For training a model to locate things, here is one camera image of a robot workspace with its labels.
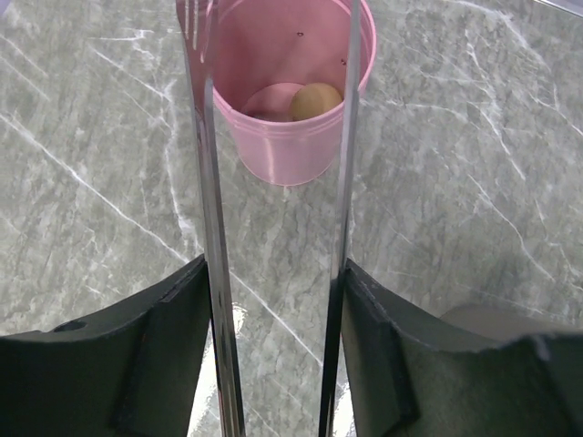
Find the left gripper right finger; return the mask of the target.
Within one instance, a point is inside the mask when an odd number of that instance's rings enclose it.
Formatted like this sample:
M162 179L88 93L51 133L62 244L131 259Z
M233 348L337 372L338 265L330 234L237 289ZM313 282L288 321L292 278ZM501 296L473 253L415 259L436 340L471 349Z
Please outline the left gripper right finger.
M345 277L343 347L360 436L579 436L582 334L491 340Z

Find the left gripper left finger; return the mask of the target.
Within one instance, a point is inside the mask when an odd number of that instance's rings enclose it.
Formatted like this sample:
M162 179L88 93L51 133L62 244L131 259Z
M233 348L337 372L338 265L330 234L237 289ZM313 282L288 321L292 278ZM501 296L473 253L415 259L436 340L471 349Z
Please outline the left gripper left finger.
M4 436L184 436L210 322L196 258L118 303L1 339Z

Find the metal serving tongs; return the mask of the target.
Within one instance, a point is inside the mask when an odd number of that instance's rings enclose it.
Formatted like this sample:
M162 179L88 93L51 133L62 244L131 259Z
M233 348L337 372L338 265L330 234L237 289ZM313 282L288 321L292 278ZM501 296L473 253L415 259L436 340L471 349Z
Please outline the metal serving tongs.
M218 52L219 4L216 1L178 1L176 12L181 30L190 91L192 125L197 140L199 185L205 229L205 259L210 280L211 325L219 390L221 429L226 436L243 436L246 433L245 420L232 314L230 271L213 115L212 71ZM360 12L360 2L352 2L343 104L341 159L324 345L318 431L321 436L330 436L333 432L349 215L352 204L353 158L360 100L358 90L361 67Z

